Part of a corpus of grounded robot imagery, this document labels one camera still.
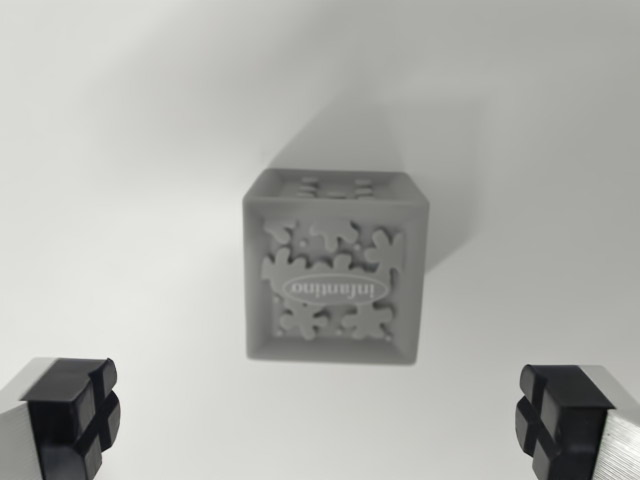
oval emblem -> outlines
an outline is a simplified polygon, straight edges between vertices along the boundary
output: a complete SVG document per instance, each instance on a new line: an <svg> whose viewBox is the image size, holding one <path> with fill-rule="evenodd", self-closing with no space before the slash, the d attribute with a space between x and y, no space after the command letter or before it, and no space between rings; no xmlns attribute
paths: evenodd
<svg viewBox="0 0 640 480"><path fill-rule="evenodd" d="M359 305L389 294L389 286L364 275L316 273L287 280L282 292L292 300L311 305Z"/></svg>

gray cube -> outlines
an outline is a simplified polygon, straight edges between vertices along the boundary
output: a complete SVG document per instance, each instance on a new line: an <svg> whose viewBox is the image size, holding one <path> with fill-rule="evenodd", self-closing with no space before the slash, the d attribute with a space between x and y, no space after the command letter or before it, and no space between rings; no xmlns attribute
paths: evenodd
<svg viewBox="0 0 640 480"><path fill-rule="evenodd" d="M248 356L414 363L428 212L404 173L265 170L244 198Z"/></svg>

black rubber pad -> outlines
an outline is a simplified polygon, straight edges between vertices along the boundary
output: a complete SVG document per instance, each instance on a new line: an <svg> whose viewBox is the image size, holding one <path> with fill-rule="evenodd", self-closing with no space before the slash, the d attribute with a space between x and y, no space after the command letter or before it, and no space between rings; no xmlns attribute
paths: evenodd
<svg viewBox="0 0 640 480"><path fill-rule="evenodd" d="M527 365L516 435L540 480L591 480L607 410L614 408L578 366Z"/></svg>
<svg viewBox="0 0 640 480"><path fill-rule="evenodd" d="M25 394L44 480L93 480L120 427L112 360L59 359Z"/></svg>

silver metal part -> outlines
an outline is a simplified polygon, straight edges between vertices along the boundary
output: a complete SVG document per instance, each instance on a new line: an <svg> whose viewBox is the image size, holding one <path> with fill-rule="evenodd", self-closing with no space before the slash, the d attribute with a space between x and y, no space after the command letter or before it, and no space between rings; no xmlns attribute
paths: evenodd
<svg viewBox="0 0 640 480"><path fill-rule="evenodd" d="M613 403L616 410L635 410L640 404L624 387L600 365L581 365L580 369L589 377L596 387Z"/></svg>
<svg viewBox="0 0 640 480"><path fill-rule="evenodd" d="M29 406L20 399L56 361L32 360L0 390L0 478L42 480L38 451L33 439Z"/></svg>
<svg viewBox="0 0 640 480"><path fill-rule="evenodd" d="M640 409L609 410L593 480L640 479Z"/></svg>

cube face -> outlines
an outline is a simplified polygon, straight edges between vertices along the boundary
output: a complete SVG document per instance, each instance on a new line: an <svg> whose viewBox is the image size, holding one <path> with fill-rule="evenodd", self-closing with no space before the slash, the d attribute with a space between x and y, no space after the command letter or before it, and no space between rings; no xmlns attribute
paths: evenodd
<svg viewBox="0 0 640 480"><path fill-rule="evenodd" d="M413 363L427 217L403 173L263 172L244 200L248 355Z"/></svg>

